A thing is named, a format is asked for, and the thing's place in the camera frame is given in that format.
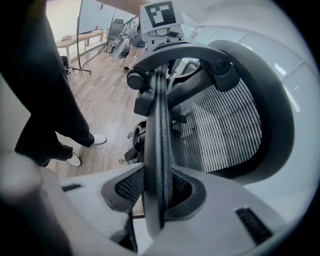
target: black mesh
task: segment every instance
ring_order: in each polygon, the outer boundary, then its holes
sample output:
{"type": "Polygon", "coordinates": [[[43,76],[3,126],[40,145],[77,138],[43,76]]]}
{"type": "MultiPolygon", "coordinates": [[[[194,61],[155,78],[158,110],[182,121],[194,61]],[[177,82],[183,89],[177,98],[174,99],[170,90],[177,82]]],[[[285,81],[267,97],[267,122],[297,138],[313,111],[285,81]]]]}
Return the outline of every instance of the black mesh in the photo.
{"type": "Polygon", "coordinates": [[[172,174],[172,202],[170,207],[175,207],[176,205],[180,204],[188,197],[190,197],[192,193],[192,186],[186,180],[180,178],[179,176],[172,174]]]}
{"type": "Polygon", "coordinates": [[[214,86],[174,107],[173,154],[177,164],[205,173],[249,160],[258,150],[261,122],[247,86],[241,80],[232,90],[214,86]]]}
{"type": "Polygon", "coordinates": [[[144,168],[115,185],[115,192],[135,204],[144,190],[144,168]]]}

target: wooden table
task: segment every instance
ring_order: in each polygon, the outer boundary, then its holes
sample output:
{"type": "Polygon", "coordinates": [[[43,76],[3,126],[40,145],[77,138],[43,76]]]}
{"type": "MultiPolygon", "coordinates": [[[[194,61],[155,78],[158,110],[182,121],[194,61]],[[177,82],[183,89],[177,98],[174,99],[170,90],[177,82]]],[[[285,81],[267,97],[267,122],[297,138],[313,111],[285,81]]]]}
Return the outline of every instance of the wooden table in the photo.
{"type": "MultiPolygon", "coordinates": [[[[101,42],[100,45],[102,45],[105,33],[108,33],[108,31],[99,30],[99,31],[92,31],[92,32],[86,33],[86,34],[80,34],[79,35],[79,42],[85,41],[84,42],[84,52],[82,54],[87,52],[87,47],[89,46],[89,39],[90,38],[95,38],[95,37],[100,36],[100,40],[99,41],[101,42]]],[[[69,47],[75,45],[76,43],[77,43],[77,35],[76,34],[73,34],[71,39],[64,40],[64,41],[61,41],[61,40],[55,41],[55,44],[56,44],[57,48],[65,48],[66,57],[67,57],[69,65],[71,65],[71,61],[73,61],[74,59],[76,59],[78,57],[78,56],[76,56],[76,57],[71,59],[70,58],[70,53],[69,53],[69,47]]]]}

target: black knob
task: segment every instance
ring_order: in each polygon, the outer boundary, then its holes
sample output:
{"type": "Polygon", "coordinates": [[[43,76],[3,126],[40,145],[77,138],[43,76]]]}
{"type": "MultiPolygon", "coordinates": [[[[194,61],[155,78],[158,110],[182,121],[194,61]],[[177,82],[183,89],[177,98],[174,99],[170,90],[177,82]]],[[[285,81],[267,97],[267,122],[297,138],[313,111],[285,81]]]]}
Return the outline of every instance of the black knob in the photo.
{"type": "Polygon", "coordinates": [[[130,73],[126,78],[126,81],[128,86],[134,90],[141,90],[145,87],[145,79],[138,72],[130,73]]]}
{"type": "Polygon", "coordinates": [[[226,62],[222,59],[218,60],[216,69],[217,70],[223,70],[226,67],[226,62]]]}

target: whiteboard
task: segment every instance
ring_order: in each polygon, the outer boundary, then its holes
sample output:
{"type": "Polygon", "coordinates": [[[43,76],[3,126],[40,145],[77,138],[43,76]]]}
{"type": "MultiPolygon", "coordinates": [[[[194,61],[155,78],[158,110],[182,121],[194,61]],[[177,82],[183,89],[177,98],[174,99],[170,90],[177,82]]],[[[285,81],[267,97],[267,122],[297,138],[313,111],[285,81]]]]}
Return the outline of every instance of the whiteboard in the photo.
{"type": "Polygon", "coordinates": [[[121,19],[123,23],[126,23],[132,17],[134,17],[134,15],[131,13],[99,3],[95,0],[82,0],[79,14],[79,34],[94,30],[109,29],[112,18],[113,20],[121,19]]]}

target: white sneaker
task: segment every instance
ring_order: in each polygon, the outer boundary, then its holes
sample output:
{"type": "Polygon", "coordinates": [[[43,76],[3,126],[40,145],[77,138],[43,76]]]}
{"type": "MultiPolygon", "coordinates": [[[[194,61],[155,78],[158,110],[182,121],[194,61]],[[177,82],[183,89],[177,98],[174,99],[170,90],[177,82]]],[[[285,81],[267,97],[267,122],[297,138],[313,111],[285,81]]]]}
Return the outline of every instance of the white sneaker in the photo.
{"type": "Polygon", "coordinates": [[[70,164],[72,164],[73,166],[80,166],[81,165],[81,161],[80,161],[79,157],[77,157],[75,154],[72,154],[72,157],[70,159],[68,159],[68,162],[70,164]]]}
{"type": "Polygon", "coordinates": [[[94,137],[93,144],[96,144],[96,145],[105,143],[107,141],[106,136],[101,134],[94,134],[93,137],[94,137]]]}

